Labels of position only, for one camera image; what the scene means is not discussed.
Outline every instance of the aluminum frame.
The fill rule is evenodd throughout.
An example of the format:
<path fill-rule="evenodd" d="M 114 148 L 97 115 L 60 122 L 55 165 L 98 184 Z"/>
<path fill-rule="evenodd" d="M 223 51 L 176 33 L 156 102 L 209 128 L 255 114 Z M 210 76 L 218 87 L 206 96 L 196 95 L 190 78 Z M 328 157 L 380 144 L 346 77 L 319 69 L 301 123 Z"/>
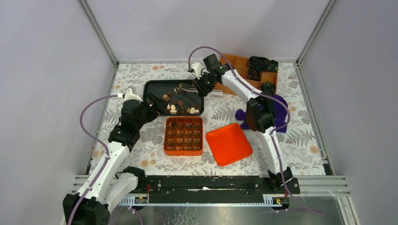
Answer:
<path fill-rule="evenodd" d="M 104 47 L 105 52 L 107 53 L 109 59 L 113 63 L 114 66 L 119 64 L 114 52 L 112 51 L 111 46 L 109 45 L 107 39 L 105 38 L 104 33 L 101 30 L 100 25 L 98 24 L 97 20 L 95 19 L 94 14 L 91 11 L 90 6 L 88 5 L 86 0 L 77 0 L 79 2 L 80 7 L 82 8 L 84 14 L 86 15 L 92 29 L 94 30 L 95 34 L 98 37 L 99 42 L 101 43 L 102 47 Z"/>
<path fill-rule="evenodd" d="M 73 186 L 72 193 L 86 183 L 88 175 L 77 175 L 75 178 L 75 184 Z M 295 176 L 299 183 L 301 194 L 295 195 L 297 197 L 317 197 L 319 201 L 322 201 L 324 197 L 334 197 L 340 206 L 340 210 L 343 215 L 345 224 L 347 225 L 360 225 L 358 222 L 358 216 L 352 204 L 351 194 L 349 192 L 347 183 L 344 176 Z M 111 185 L 116 182 L 117 179 L 113 178 Z M 131 198 L 134 196 L 141 196 L 142 194 L 128 194 L 122 201 L 122 205 L 132 205 Z M 283 195 L 263 195 L 264 199 L 271 197 L 283 197 Z M 169 207 L 271 207 L 269 203 L 265 201 L 264 204 L 148 204 L 148 206 L 169 206 Z"/>
<path fill-rule="evenodd" d="M 297 60 L 276 60 L 278 62 L 296 62 Z M 203 60 L 192 59 L 191 62 L 202 63 Z M 119 61 L 120 64 L 137 64 L 137 63 L 187 63 L 187 60 L 122 60 Z"/>
<path fill-rule="evenodd" d="M 300 83 L 300 87 L 303 92 L 304 102 L 306 103 L 308 113 L 309 113 L 309 116 L 311 119 L 311 125 L 314 130 L 314 136 L 315 136 L 316 142 L 319 145 L 322 161 L 325 159 L 328 162 L 328 164 L 330 165 L 330 169 L 332 170 L 332 175 L 334 175 L 334 174 L 336 174 L 336 171 L 334 169 L 333 162 L 331 159 L 332 156 L 330 155 L 330 153 L 328 151 L 328 148 L 326 145 L 326 140 L 324 138 L 322 128 L 320 126 L 318 115 L 314 108 L 314 104 L 313 104 L 311 95 L 308 91 L 308 86 L 306 83 L 306 79 L 303 75 L 302 68 L 300 65 L 297 65 L 297 64 L 295 65 L 295 68 L 296 68 L 298 82 Z"/>
<path fill-rule="evenodd" d="M 317 24 L 315 25 L 314 30 L 312 31 L 309 39 L 307 40 L 306 45 L 304 46 L 303 50 L 301 51 L 300 55 L 297 58 L 297 64 L 301 64 L 308 53 L 308 50 L 311 48 L 316 36 L 318 35 L 319 31 L 321 30 L 323 24 L 325 23 L 326 19 L 328 18 L 330 12 L 332 11 L 335 3 L 337 0 L 329 0 L 325 9 L 323 10 L 321 17 L 319 18 Z"/>

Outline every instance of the patterned table surface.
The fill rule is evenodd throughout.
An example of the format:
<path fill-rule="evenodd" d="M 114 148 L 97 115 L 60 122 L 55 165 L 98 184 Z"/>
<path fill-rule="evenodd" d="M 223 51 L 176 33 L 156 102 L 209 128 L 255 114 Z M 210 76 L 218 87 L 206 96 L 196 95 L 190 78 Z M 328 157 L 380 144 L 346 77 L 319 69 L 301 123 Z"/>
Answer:
<path fill-rule="evenodd" d="M 149 80 L 190 79 L 185 63 L 167 64 L 120 64 L 112 94 L 133 88 L 133 92 L 142 96 L 144 84 Z M 321 156 L 318 151 L 314 132 L 301 93 L 293 63 L 279 63 L 277 94 L 289 105 L 291 122 L 287 133 L 278 133 L 278 140 L 286 162 L 293 175 L 324 175 Z M 104 122 L 99 131 L 100 140 L 107 143 L 110 131 L 118 122 L 122 99 L 109 100 Z M 245 103 L 237 96 L 215 93 L 205 97 L 205 111 L 201 115 L 204 132 L 224 127 L 231 123 L 241 123 L 235 119 L 237 109 L 245 110 Z M 266 175 L 267 165 L 261 143 L 253 131 L 244 131 L 253 148 L 250 157 L 228 166 L 218 166 L 209 145 L 204 138 L 202 156 L 169 157 L 163 150 L 166 116 L 160 116 L 145 124 L 140 131 L 141 138 L 122 163 L 119 170 L 135 166 L 145 170 L 147 175 Z M 91 170 L 104 154 L 104 147 L 97 144 L 93 149 Z"/>

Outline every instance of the orange tray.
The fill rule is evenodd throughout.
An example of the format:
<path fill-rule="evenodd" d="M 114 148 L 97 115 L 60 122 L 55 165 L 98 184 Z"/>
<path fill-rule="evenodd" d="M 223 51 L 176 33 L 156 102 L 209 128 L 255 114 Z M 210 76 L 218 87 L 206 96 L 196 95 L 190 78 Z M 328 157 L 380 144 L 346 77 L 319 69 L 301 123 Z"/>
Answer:
<path fill-rule="evenodd" d="M 166 120 L 164 151 L 168 156 L 200 156 L 203 153 L 201 117 L 169 117 Z"/>
<path fill-rule="evenodd" d="M 249 82 L 253 87 L 260 89 L 263 83 L 269 81 L 273 84 L 275 84 L 275 87 L 277 88 L 277 81 L 278 81 L 278 70 L 276 73 L 271 73 L 271 72 L 261 72 L 261 80 L 260 81 L 252 81 L 247 78 L 247 71 L 249 70 L 249 58 L 246 57 L 241 57 L 237 55 L 229 55 L 229 54 L 224 54 L 225 57 L 227 57 L 228 61 L 234 66 L 234 68 L 237 70 L 239 75 L 243 77 L 247 82 Z M 225 64 L 227 61 L 221 57 L 221 63 Z M 223 84 L 216 83 L 215 90 L 222 90 L 226 94 L 231 94 L 231 95 L 236 95 L 231 89 L 228 87 L 224 86 Z"/>
<path fill-rule="evenodd" d="M 219 166 L 235 163 L 253 154 L 249 141 L 237 123 L 207 133 L 206 139 Z"/>

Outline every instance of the purple cable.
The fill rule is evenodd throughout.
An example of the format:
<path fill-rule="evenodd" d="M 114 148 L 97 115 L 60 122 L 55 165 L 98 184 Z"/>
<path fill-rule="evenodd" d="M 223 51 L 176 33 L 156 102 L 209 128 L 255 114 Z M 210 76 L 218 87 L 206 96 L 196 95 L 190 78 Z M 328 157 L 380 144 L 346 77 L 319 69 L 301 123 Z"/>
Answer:
<path fill-rule="evenodd" d="M 130 210 L 130 209 L 132 209 L 133 212 L 136 212 L 136 213 L 137 213 L 138 218 L 139 218 L 139 221 L 141 222 L 141 225 L 144 225 L 144 222 L 142 221 L 142 216 L 141 216 L 141 214 L 140 214 L 136 209 L 133 209 L 133 208 L 129 207 L 128 210 Z"/>
<path fill-rule="evenodd" d="M 310 211 L 310 212 L 313 212 L 313 213 L 317 213 L 317 214 L 321 214 L 321 215 L 325 215 L 325 214 L 324 214 L 323 212 L 321 212 L 321 211 L 310 209 L 310 208 L 306 207 L 304 204 L 300 203 L 299 200 L 298 200 L 296 197 L 293 196 L 293 194 L 290 192 L 289 188 L 288 188 L 287 185 L 286 185 L 285 177 L 284 177 L 284 175 L 283 175 L 283 166 L 282 166 L 281 154 L 279 153 L 279 149 L 278 149 L 278 146 L 277 146 L 277 144 L 276 144 L 276 142 L 275 142 L 274 135 L 275 135 L 275 131 L 276 131 L 276 130 L 281 129 L 281 128 L 284 128 L 284 127 L 287 126 L 287 124 L 290 122 L 291 115 L 290 115 L 290 111 L 289 111 L 289 109 L 287 108 L 287 106 L 285 106 L 285 104 L 283 104 L 283 102 L 279 101 L 278 99 L 276 99 L 276 98 L 274 98 L 274 97 L 271 97 L 271 96 L 268 96 L 268 95 L 264 95 L 264 94 L 261 94 L 261 93 L 258 93 L 258 92 L 256 92 L 256 91 L 254 91 L 249 85 L 247 85 L 245 82 L 243 82 L 243 81 L 239 78 L 239 76 L 235 73 L 235 71 L 234 71 L 234 69 L 233 69 L 233 67 L 232 67 L 232 65 L 231 65 L 231 63 L 230 63 L 230 61 L 227 59 L 227 57 L 225 57 L 224 54 L 222 54 L 221 52 L 219 52 L 218 50 L 216 50 L 216 49 L 214 49 L 214 48 L 212 48 L 212 47 L 209 47 L 209 46 L 201 46 L 201 47 L 195 48 L 195 49 L 191 52 L 191 54 L 189 55 L 189 58 L 188 58 L 188 68 L 191 68 L 191 56 L 193 55 L 194 52 L 196 52 L 197 50 L 199 50 L 199 49 L 201 49 L 201 48 L 208 48 L 208 49 L 211 49 L 211 50 L 217 52 L 218 54 L 220 54 L 220 55 L 227 61 L 227 64 L 228 64 L 228 66 L 230 67 L 231 72 L 232 72 L 232 74 L 234 75 L 234 77 L 235 77 L 244 87 L 246 87 L 249 91 L 251 91 L 252 93 L 257 94 L 257 95 L 259 95 L 259 96 L 262 96 L 262 97 L 265 97 L 265 98 L 269 98 L 269 99 L 271 99 L 271 100 L 273 100 L 273 101 L 279 103 L 279 104 L 280 104 L 281 106 L 283 106 L 283 108 L 286 110 L 286 112 L 287 112 L 287 121 L 286 121 L 286 123 L 283 124 L 283 125 L 281 125 L 281 126 L 279 126 L 279 127 L 274 128 L 273 130 L 271 130 L 271 133 L 270 133 L 270 135 L 271 135 L 271 140 L 272 140 L 272 143 L 274 144 L 274 147 L 275 147 L 275 150 L 276 150 L 276 154 L 277 154 L 278 160 L 279 160 L 279 166 L 280 166 L 280 170 L 281 170 L 281 177 L 282 177 L 283 186 L 285 187 L 287 193 L 291 196 L 291 198 L 292 198 L 295 202 L 297 202 L 297 204 L 299 204 L 301 207 L 303 207 L 303 208 L 306 209 L 307 211 Z"/>
<path fill-rule="evenodd" d="M 82 128 L 82 130 L 83 130 L 90 138 L 92 138 L 92 139 L 98 141 L 102 146 L 104 146 L 105 152 L 106 152 L 106 154 L 108 155 L 108 157 L 105 158 L 105 162 L 104 162 L 104 164 L 102 164 L 102 166 L 101 166 L 101 168 L 99 169 L 97 175 L 95 175 L 94 179 L 92 179 L 91 183 L 89 184 L 89 187 L 90 187 L 90 188 L 94 185 L 95 181 L 97 181 L 98 177 L 101 175 L 102 171 L 104 170 L 105 166 L 106 166 L 107 163 L 108 163 L 108 160 L 109 160 L 109 149 L 108 149 L 108 146 L 107 146 L 105 143 L 103 143 L 100 139 L 98 139 L 98 138 L 95 137 L 94 135 L 90 134 L 90 133 L 86 130 L 86 128 L 84 128 L 84 125 L 83 125 L 83 115 L 84 115 L 84 113 L 86 112 L 86 110 L 87 110 L 90 106 L 92 106 L 94 103 L 97 103 L 97 102 L 99 102 L 99 101 L 101 101 L 101 100 L 103 100 L 103 99 L 106 99 L 106 98 L 114 98 L 114 97 L 117 97 L 117 95 L 109 95 L 109 96 L 105 96 L 105 97 L 98 98 L 97 100 L 95 100 L 95 101 L 91 102 L 90 104 L 88 104 L 88 105 L 83 109 L 82 113 L 80 114 L 80 127 Z M 79 200 L 77 201 L 76 205 L 73 207 L 72 212 L 71 212 L 71 214 L 70 214 L 70 216 L 69 216 L 68 225 L 71 225 L 71 224 L 72 224 L 72 220 L 73 220 L 73 217 L 75 216 L 76 210 L 77 210 L 77 208 L 79 207 L 80 203 L 82 203 L 84 197 L 87 195 L 87 193 L 89 192 L 90 188 L 87 188 L 87 189 L 84 191 L 84 193 L 82 194 L 82 196 L 80 196 Z"/>

